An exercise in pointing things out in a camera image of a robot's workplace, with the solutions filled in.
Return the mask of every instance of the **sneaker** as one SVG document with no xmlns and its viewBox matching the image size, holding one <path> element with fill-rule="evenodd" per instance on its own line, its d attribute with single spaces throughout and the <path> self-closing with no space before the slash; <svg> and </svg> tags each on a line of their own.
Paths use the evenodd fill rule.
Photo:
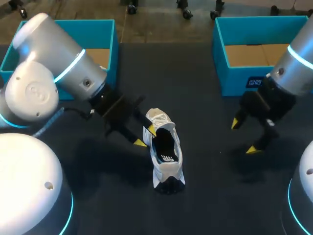
<svg viewBox="0 0 313 235">
<path fill-rule="evenodd" d="M 175 123 L 160 109 L 150 109 L 146 117 L 152 122 L 156 132 L 154 137 L 143 128 L 143 141 L 150 147 L 154 165 L 153 186 L 164 193 L 183 190 L 185 178 L 182 172 L 182 153 Z"/>
</svg>

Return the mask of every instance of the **label on box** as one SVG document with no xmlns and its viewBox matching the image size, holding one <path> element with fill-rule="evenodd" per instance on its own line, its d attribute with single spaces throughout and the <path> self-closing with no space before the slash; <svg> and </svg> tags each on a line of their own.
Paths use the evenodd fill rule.
<svg viewBox="0 0 313 235">
<path fill-rule="evenodd" d="M 262 85 L 264 77 L 250 77 L 246 83 L 246 88 L 258 88 Z"/>
</svg>

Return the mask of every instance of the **shoe insole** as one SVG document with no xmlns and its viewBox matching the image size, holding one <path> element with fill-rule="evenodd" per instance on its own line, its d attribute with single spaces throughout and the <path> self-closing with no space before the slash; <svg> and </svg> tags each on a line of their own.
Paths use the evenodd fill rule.
<svg viewBox="0 0 313 235">
<path fill-rule="evenodd" d="M 156 137 L 152 139 L 152 143 L 155 146 L 157 158 L 161 162 L 178 162 L 178 157 L 174 151 L 175 141 L 168 130 L 159 128 L 156 131 Z"/>
</svg>

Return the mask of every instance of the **cable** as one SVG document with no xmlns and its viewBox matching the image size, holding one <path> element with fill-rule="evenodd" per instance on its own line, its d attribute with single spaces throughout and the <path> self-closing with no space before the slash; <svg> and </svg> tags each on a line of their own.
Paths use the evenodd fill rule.
<svg viewBox="0 0 313 235">
<path fill-rule="evenodd" d="M 62 116 L 64 114 L 64 112 L 66 111 L 75 111 L 76 113 L 79 114 L 79 116 L 85 120 L 88 120 L 89 118 L 91 118 L 92 114 L 94 113 L 93 110 L 91 110 L 90 114 L 86 114 L 83 111 L 80 111 L 78 109 L 74 109 L 74 108 L 64 108 L 62 107 L 59 111 L 57 111 L 52 118 L 49 119 L 49 121 L 39 130 L 37 131 L 35 134 L 32 135 L 32 137 L 38 138 L 39 136 L 41 136 L 41 134 L 43 132 L 45 132 L 60 116 Z"/>
<path fill-rule="evenodd" d="M 55 121 L 58 119 L 65 111 L 65 108 L 62 107 L 59 111 L 57 111 L 52 118 L 49 119 L 49 121 L 39 130 L 37 131 L 32 137 L 38 138 L 41 136 L 43 132 L 45 132 Z"/>
</svg>

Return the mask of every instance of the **shoe laces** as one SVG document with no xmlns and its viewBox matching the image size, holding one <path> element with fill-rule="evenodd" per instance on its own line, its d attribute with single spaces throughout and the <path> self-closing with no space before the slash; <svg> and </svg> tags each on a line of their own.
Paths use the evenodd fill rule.
<svg viewBox="0 0 313 235">
<path fill-rule="evenodd" d="M 157 127 L 157 126 L 160 126 L 160 125 L 163 125 L 167 122 L 169 122 L 169 120 L 167 119 L 166 115 L 165 114 L 159 114 L 159 115 L 156 115 L 154 117 L 151 117 L 150 118 L 150 121 Z"/>
</svg>

